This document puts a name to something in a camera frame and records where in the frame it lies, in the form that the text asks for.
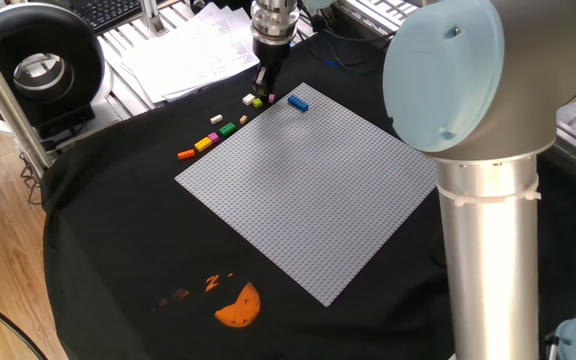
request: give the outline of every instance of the wooden floor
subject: wooden floor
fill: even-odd
[[[27,202],[24,167],[12,138],[0,135],[0,311],[24,330],[48,359],[67,359],[55,333],[43,272],[45,213]],[[0,324],[0,360],[36,359]]]

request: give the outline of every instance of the blue lego brick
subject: blue lego brick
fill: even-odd
[[[302,112],[306,112],[308,110],[308,104],[294,95],[288,98],[288,103],[301,110]]]

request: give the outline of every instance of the pink lego brick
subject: pink lego brick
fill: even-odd
[[[217,136],[216,133],[208,134],[208,139],[210,139],[214,144],[219,141],[219,136]]]

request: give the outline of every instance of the orange crescent shape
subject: orange crescent shape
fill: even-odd
[[[261,302],[259,301],[257,289],[251,283],[248,283],[239,293],[237,301],[216,311],[215,317],[228,327],[242,328],[252,324],[260,309]]]

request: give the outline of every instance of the gray lego baseplate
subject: gray lego baseplate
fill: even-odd
[[[437,183],[431,160],[306,84],[176,180],[324,306]]]

